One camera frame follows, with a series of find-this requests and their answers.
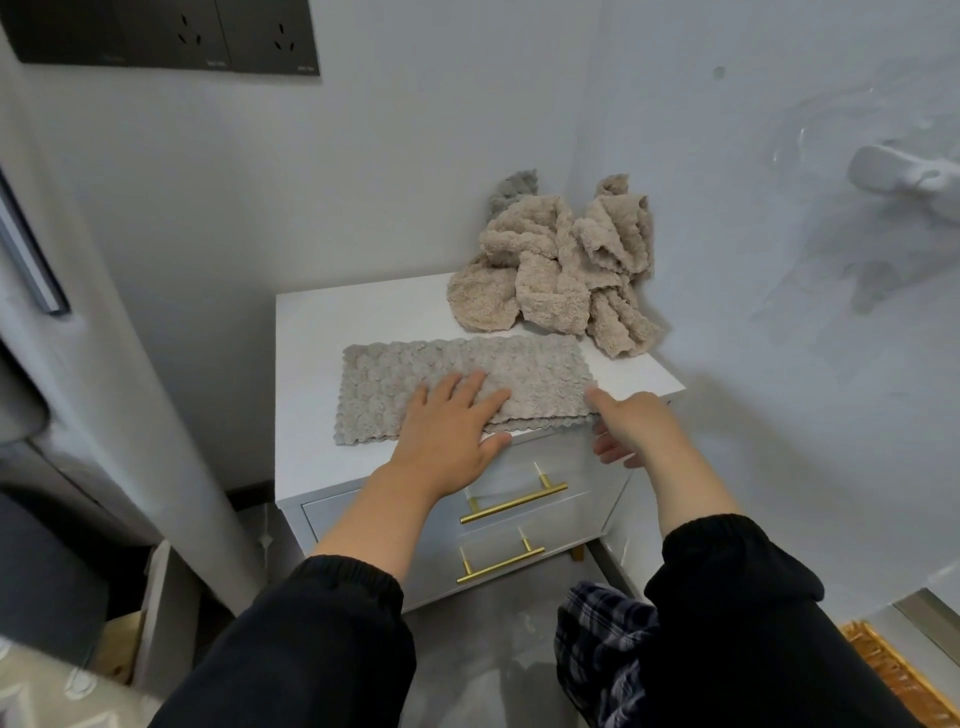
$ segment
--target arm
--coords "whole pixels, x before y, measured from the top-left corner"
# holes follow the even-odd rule
[[[510,444],[483,427],[510,396],[473,403],[484,374],[417,389],[391,461],[285,582],[262,595],[156,714],[151,728],[396,726],[417,660],[400,610],[414,546],[441,497]]]
[[[664,563],[644,593],[662,638],[644,687],[664,722],[684,711],[704,725],[918,725],[817,605],[820,580],[739,515],[659,398],[588,400],[603,417],[594,451],[645,465],[657,495]]]

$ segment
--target pile of towels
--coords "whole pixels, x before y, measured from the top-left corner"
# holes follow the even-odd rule
[[[461,326],[512,327],[519,316],[558,333],[589,334],[608,356],[646,352],[660,327],[640,313],[634,281],[653,275],[653,218],[627,175],[597,185],[574,219],[559,196],[537,194],[537,171],[517,172],[490,197],[480,255],[446,297]]]

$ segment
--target finger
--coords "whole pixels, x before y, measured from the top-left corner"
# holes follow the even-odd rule
[[[423,407],[426,404],[426,382],[422,381],[417,385],[417,389],[414,390],[414,393],[410,395],[410,401],[407,402],[407,412],[417,407]]]
[[[593,453],[596,455],[602,455],[607,450],[613,449],[619,444],[620,443],[616,441],[616,438],[614,438],[609,432],[605,432],[593,443]]]
[[[510,446],[514,436],[509,432],[497,432],[480,443],[480,458],[483,463],[483,469],[493,462],[494,457]]]
[[[604,465],[610,465],[610,463],[615,463],[617,460],[632,454],[632,450],[624,448],[622,445],[618,445],[600,455],[600,462]]]
[[[485,400],[473,405],[473,409],[477,413],[477,418],[483,421],[483,425],[488,423],[491,417],[500,411],[500,407],[510,398],[510,395],[511,390],[504,387],[503,389],[496,390],[496,392]]]
[[[454,388],[464,378],[460,372],[450,372],[447,376],[440,380],[440,383],[433,388],[433,392],[430,393],[430,397],[427,401],[429,402],[442,402],[448,401],[450,395],[453,394]]]
[[[587,401],[587,404],[591,405],[593,409],[600,413],[600,417],[604,420],[608,420],[610,415],[613,414],[613,410],[619,404],[617,400],[611,397],[607,392],[600,389],[600,387],[588,387],[586,393],[584,394],[584,399]]]
[[[465,406],[469,407],[473,404],[473,400],[476,399],[477,392],[480,391],[480,387],[483,386],[483,380],[487,378],[485,372],[481,372],[479,369],[475,372],[471,372],[464,383],[460,385],[460,389],[457,390],[457,393],[451,397],[452,400],[461,402]]]

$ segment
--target white tabletop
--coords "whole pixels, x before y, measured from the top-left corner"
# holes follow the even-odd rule
[[[276,500],[363,478],[393,454],[395,441],[333,442],[343,351],[350,344],[472,336],[535,336],[519,325],[477,334],[453,318],[450,274],[323,288],[276,297]],[[608,358],[589,337],[580,342],[599,385],[623,399],[638,390],[660,396],[684,387],[649,354]]]

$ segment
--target person's left hand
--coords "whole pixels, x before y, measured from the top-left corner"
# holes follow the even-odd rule
[[[417,387],[390,459],[391,465],[415,473],[436,500],[480,477],[512,440],[509,432],[497,432],[480,442],[484,425],[510,398],[510,390],[497,390],[474,404],[487,375],[474,372],[454,392],[462,378],[449,374],[429,393],[425,384]]]

